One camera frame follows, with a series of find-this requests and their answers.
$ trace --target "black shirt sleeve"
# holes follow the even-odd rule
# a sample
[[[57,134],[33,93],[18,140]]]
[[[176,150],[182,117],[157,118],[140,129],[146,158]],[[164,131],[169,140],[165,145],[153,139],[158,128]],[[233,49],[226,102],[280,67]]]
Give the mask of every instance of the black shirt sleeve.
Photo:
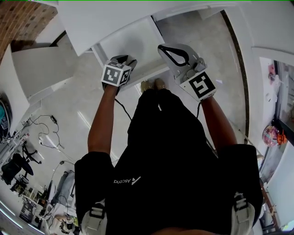
[[[252,145],[232,145],[223,148],[218,155],[224,177],[228,182],[227,185],[231,190],[243,193],[247,201],[254,207],[255,224],[263,201],[256,148]]]
[[[79,225],[95,202],[105,198],[113,182],[111,158],[104,152],[89,152],[75,165],[75,196]]]

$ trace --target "black t-shirt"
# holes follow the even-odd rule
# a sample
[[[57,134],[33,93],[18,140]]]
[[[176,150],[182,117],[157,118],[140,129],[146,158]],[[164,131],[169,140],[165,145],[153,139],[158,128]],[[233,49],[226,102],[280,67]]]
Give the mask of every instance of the black t-shirt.
[[[262,194],[256,150],[233,145],[213,154],[186,139],[132,143],[119,162],[90,152],[75,164],[78,221],[105,198],[107,235],[148,235],[168,227],[230,234],[236,191],[255,207]]]

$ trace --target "person's right arm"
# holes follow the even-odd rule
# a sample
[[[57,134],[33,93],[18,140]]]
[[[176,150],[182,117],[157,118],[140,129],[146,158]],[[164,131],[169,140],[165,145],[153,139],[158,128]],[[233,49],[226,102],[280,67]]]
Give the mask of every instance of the person's right arm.
[[[202,101],[207,127],[217,151],[237,144],[235,133],[219,104],[211,96]]]

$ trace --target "forearm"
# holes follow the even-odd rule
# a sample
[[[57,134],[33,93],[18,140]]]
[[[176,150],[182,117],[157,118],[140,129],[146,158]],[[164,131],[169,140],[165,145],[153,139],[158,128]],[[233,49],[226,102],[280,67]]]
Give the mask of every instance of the forearm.
[[[209,97],[201,104],[215,149],[219,151],[225,146],[237,144],[235,133],[215,99]]]
[[[117,87],[108,85],[100,101],[88,136],[88,151],[110,154],[113,130],[113,109]]]

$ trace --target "gray floor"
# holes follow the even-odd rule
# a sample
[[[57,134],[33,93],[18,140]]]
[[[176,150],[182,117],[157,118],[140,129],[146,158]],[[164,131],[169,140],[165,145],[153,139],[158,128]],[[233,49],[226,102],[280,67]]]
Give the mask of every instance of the gray floor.
[[[157,22],[157,25],[166,42],[188,44],[205,59],[210,73],[218,80],[216,100],[228,118],[244,131],[245,101],[242,77],[233,42],[221,14],[202,21],[197,12],[190,12],[164,19]],[[42,132],[39,126],[33,125],[30,130],[29,140],[44,158],[44,160],[40,159],[43,161],[42,165],[32,166],[35,173],[32,181],[43,186],[49,184],[53,170],[61,160],[69,158],[75,162],[87,153],[89,129],[103,94],[100,82],[102,68],[94,54],[85,53],[77,57],[67,36],[58,45],[68,65],[74,70],[74,76],[54,94],[46,97],[42,102],[41,110],[37,113],[37,115],[50,114],[56,117],[64,153],[39,144],[38,136],[39,132]],[[169,73],[164,74],[163,78],[167,87],[182,99],[192,113],[196,114],[197,102],[174,83]],[[132,87],[120,93],[117,99],[125,105],[132,117],[139,97],[137,88]],[[118,104],[115,104],[114,114],[111,158],[115,164],[126,148],[130,120]],[[202,111],[199,119],[210,139]],[[52,133],[53,130],[56,131],[56,126],[45,117],[42,117],[40,122],[48,125],[51,132],[48,136],[56,145],[58,139]],[[142,131],[144,128],[148,128],[147,123],[142,126]],[[243,143],[239,132],[236,131],[236,134],[238,142]],[[70,163],[58,167],[53,178],[56,184],[63,171],[68,169],[73,169]]]

